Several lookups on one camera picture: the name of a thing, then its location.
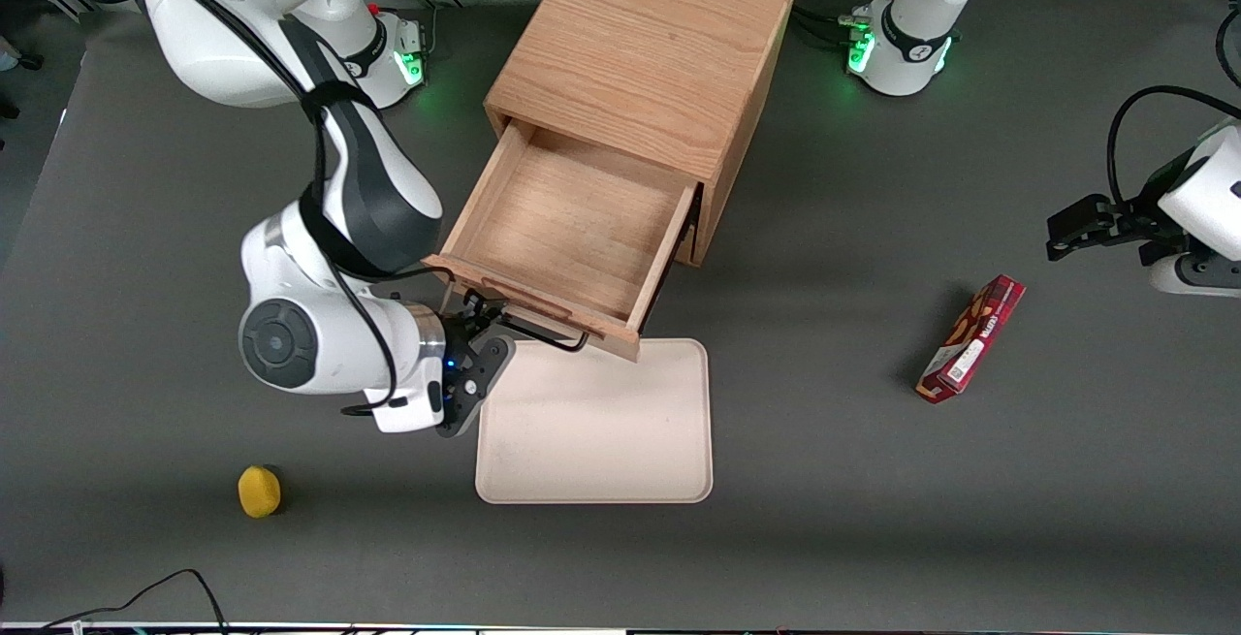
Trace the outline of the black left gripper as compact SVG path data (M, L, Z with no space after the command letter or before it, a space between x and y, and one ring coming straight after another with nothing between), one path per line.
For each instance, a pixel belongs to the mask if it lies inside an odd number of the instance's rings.
M1047 260L1062 260L1086 234L1109 232L1109 246L1138 243L1143 267L1188 254L1188 234L1160 207L1158 197L1136 197L1111 203L1103 193L1090 193L1049 218Z

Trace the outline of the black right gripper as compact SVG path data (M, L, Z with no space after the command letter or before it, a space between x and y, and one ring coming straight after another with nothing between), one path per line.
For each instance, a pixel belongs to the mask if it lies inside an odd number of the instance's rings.
M455 439L478 419L493 384L516 353L516 342L491 327L508 322L508 303L486 303L479 291L465 291L462 316L443 320L446 353L441 384L444 418L437 435ZM484 330L479 318L484 313Z

